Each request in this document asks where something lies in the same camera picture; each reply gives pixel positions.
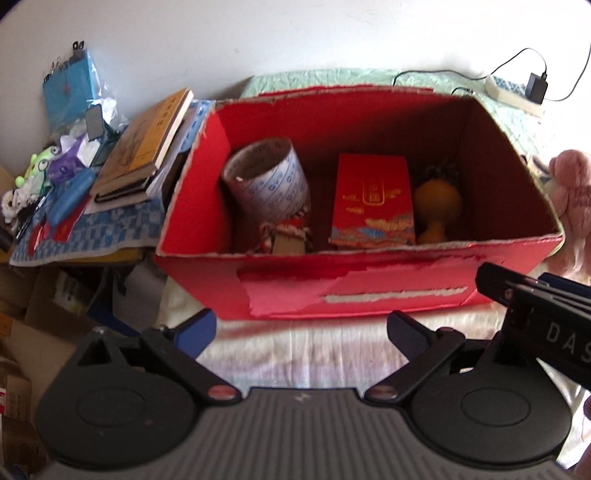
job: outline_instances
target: pink plush toy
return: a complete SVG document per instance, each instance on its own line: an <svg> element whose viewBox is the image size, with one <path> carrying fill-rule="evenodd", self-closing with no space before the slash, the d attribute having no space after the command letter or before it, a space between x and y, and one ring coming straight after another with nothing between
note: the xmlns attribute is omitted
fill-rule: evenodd
<svg viewBox="0 0 591 480"><path fill-rule="evenodd" d="M591 157L565 150L550 161L557 187L550 200L566 235L563 247L548 259L548 269L570 276L579 270L591 275Z"/></svg>

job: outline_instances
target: white wall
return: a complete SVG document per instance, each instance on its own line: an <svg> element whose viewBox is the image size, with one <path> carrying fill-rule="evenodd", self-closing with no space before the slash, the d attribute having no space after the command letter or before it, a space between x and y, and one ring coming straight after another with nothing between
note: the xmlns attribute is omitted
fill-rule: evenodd
<svg viewBox="0 0 591 480"><path fill-rule="evenodd" d="M188 85L236 92L249 76L317 67L454 67L484 73L523 47L563 96L591 43L586 0L22 0L0 21L0 161L19 173L47 136L43 71L74 40L92 49L124 113ZM539 58L504 76L527 80ZM591 70L562 111L586 111ZM561 128L582 131L568 116Z"/></svg>

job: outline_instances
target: book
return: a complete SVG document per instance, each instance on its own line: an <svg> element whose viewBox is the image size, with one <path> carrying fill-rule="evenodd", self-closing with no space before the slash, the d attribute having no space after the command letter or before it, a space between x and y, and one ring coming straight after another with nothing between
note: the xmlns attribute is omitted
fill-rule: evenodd
<svg viewBox="0 0 591 480"><path fill-rule="evenodd" d="M131 121L107 158L90 195L105 195L152 177L187 112L193 92L179 90Z"/></svg>
<svg viewBox="0 0 591 480"><path fill-rule="evenodd" d="M155 175L147 180L139 180L110 193L97 195L86 206L85 214L135 205L150 200L156 193L162 191L165 180L180 166L177 164L177 159L182 156L180 153L188 151L192 145L192 142L185 145L187 137L195 139L197 133L195 122L199 116L200 108L199 103L196 103L187 111L164 157L162 166Z"/></svg>

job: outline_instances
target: yellow gourd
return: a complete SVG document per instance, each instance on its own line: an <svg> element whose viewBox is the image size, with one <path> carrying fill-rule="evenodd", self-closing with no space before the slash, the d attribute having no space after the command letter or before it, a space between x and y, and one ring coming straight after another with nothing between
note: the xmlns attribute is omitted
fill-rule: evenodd
<svg viewBox="0 0 591 480"><path fill-rule="evenodd" d="M462 214L462 197L452 184L429 180L413 195L414 213L427 229L418 237L417 245L447 242L445 230Z"/></svg>

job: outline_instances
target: power strip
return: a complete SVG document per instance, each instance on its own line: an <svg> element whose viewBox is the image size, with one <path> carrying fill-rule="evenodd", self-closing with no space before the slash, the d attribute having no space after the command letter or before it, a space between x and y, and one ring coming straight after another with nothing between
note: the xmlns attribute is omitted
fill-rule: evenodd
<svg viewBox="0 0 591 480"><path fill-rule="evenodd" d="M484 82L484 90L497 102L520 108L540 118L544 116L544 107L525 97L525 85L489 75Z"/></svg>

